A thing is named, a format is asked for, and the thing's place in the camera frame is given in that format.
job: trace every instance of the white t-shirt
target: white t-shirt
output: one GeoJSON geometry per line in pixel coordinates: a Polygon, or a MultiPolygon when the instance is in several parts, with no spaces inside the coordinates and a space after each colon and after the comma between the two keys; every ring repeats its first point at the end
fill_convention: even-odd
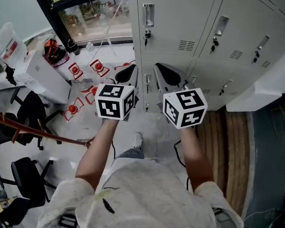
{"type": "Polygon", "coordinates": [[[214,182],[201,184],[192,194],[155,161],[119,158],[111,169],[97,193],[83,179],[62,181],[37,228],[60,227],[65,214],[75,214],[80,228],[243,227],[214,182]]]}

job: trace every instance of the shirt sleeve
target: shirt sleeve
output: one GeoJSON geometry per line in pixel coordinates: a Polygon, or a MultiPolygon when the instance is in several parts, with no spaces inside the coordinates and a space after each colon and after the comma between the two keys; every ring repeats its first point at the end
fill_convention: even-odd
{"type": "Polygon", "coordinates": [[[243,220],[228,204],[228,202],[224,198],[223,192],[221,191],[221,189],[217,186],[215,182],[207,181],[199,185],[195,189],[194,194],[206,200],[210,204],[212,209],[222,210],[221,215],[216,215],[216,219],[220,223],[221,227],[225,227],[223,224],[224,223],[227,224],[228,219],[229,220],[231,219],[231,222],[234,223],[233,227],[237,227],[237,228],[244,227],[243,220]]]}
{"type": "Polygon", "coordinates": [[[94,194],[95,191],[92,186],[81,178],[60,182],[50,203],[39,217],[37,228],[57,227],[62,215],[74,214],[76,206],[84,198],[94,194]]]}

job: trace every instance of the locker vent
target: locker vent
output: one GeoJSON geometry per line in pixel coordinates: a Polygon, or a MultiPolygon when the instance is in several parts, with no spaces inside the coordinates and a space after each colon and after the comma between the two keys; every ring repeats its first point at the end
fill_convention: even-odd
{"type": "Polygon", "coordinates": [[[203,94],[209,94],[211,92],[211,90],[210,89],[203,89],[202,92],[203,92],[203,94]]]}
{"type": "Polygon", "coordinates": [[[179,44],[179,50],[181,51],[192,51],[194,47],[195,42],[193,41],[186,41],[186,40],[181,40],[179,44]]]}
{"type": "Polygon", "coordinates": [[[238,59],[241,57],[242,54],[243,54],[243,52],[234,50],[234,51],[231,53],[230,58],[233,58],[233,59],[238,60],[238,59]]]}
{"type": "Polygon", "coordinates": [[[270,64],[271,64],[270,62],[265,61],[265,62],[261,65],[261,67],[267,68],[270,64]]]}

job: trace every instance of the jeans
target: jeans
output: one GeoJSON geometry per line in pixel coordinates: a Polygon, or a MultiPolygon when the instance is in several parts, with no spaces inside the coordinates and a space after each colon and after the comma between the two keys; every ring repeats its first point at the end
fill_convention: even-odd
{"type": "Polygon", "coordinates": [[[132,158],[132,159],[144,159],[144,154],[141,150],[138,149],[129,149],[121,153],[116,157],[117,158],[132,158]]]}

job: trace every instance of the window frame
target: window frame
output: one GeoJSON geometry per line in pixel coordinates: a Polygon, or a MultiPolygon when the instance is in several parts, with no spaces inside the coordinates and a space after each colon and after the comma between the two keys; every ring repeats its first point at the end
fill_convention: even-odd
{"type": "MultiPolygon", "coordinates": [[[[69,39],[73,40],[71,34],[65,27],[62,19],[59,16],[59,11],[65,10],[67,8],[80,5],[89,1],[95,0],[59,0],[54,2],[53,0],[37,0],[40,8],[48,19],[50,25],[55,31],[56,35],[61,40],[64,47],[68,50],[67,41],[69,39]]],[[[100,45],[102,38],[85,40],[76,42],[79,47],[85,47],[88,42],[92,42],[95,46],[100,45]]],[[[132,36],[118,36],[110,38],[112,44],[123,44],[123,43],[133,43],[132,36]]],[[[107,45],[107,39],[104,39],[103,45],[107,45]]]]}

